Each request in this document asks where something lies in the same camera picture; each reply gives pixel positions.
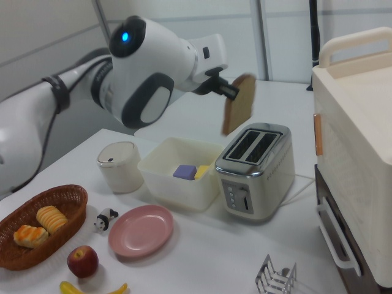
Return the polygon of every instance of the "apple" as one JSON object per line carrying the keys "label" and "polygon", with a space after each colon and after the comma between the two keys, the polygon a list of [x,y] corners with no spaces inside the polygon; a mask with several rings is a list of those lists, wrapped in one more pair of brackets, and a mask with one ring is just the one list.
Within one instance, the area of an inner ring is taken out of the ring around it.
{"label": "apple", "polygon": [[98,269],[98,255],[87,245],[75,248],[67,258],[68,268],[76,277],[92,276]]}

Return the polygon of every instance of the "pink plate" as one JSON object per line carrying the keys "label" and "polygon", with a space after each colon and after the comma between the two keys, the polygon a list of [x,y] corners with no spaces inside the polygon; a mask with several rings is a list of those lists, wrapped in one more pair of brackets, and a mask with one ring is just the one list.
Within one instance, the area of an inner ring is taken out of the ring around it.
{"label": "pink plate", "polygon": [[159,205],[144,205],[123,214],[109,233],[109,246],[124,257],[142,257],[162,247],[172,235],[173,216]]}

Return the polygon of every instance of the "white handle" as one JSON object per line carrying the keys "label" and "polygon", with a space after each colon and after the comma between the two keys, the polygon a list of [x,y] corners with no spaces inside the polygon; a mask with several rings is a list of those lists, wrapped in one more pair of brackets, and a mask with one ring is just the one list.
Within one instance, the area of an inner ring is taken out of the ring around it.
{"label": "white handle", "polygon": [[332,254],[332,258],[335,261],[336,265],[340,268],[353,268],[353,269],[355,269],[355,272],[358,275],[358,277],[360,277],[361,276],[360,266],[355,259],[354,253],[352,252],[350,245],[347,242],[347,240],[342,232],[342,229],[340,228],[340,226],[339,226],[339,224],[338,224],[338,222],[332,212],[332,209],[330,208],[328,202],[326,201],[326,199],[324,197],[322,198],[322,204],[319,204],[316,206],[316,210],[318,213],[322,212],[322,211],[325,211],[327,213],[328,217],[331,219],[331,222],[335,228],[335,231],[339,235],[339,238],[340,238],[341,243],[344,247],[344,250],[346,251],[347,255],[349,256],[350,260],[347,260],[347,261],[343,261],[337,256],[337,252],[336,252],[335,247],[332,244],[331,238],[330,238],[328,232],[326,231],[326,228],[324,226],[324,223],[323,223],[320,215],[317,213],[318,220],[320,222],[321,232],[323,233],[326,244],[328,245],[328,248],[330,249],[330,252]]}
{"label": "white handle", "polygon": [[390,46],[387,51],[392,52],[392,28],[381,27],[333,38],[324,44],[320,51],[320,67],[326,68],[330,66],[331,56],[336,51],[380,40],[389,40]]}

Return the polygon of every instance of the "banana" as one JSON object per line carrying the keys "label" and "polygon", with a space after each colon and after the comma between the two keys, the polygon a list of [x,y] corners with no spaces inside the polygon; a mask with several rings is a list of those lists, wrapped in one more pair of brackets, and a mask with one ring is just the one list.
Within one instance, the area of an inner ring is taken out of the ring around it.
{"label": "banana", "polygon": [[123,285],[119,289],[117,289],[113,292],[110,292],[108,294],[123,294],[127,289],[128,289],[128,284],[123,283]]}
{"label": "banana", "polygon": [[[119,289],[110,292],[108,294],[123,294],[128,289],[128,284],[124,283]],[[85,294],[84,292],[77,289],[70,282],[63,281],[60,283],[60,291],[62,294]]]}
{"label": "banana", "polygon": [[74,285],[70,282],[61,282],[60,283],[60,291],[62,294],[84,294],[82,291],[79,291]]}

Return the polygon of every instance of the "stainless steel toaster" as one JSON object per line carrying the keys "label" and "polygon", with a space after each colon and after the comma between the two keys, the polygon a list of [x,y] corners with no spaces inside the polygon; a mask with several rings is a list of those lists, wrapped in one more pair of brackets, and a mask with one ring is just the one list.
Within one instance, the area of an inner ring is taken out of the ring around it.
{"label": "stainless steel toaster", "polygon": [[248,125],[217,158],[215,169],[228,212],[255,221],[269,219],[295,177],[290,129]]}

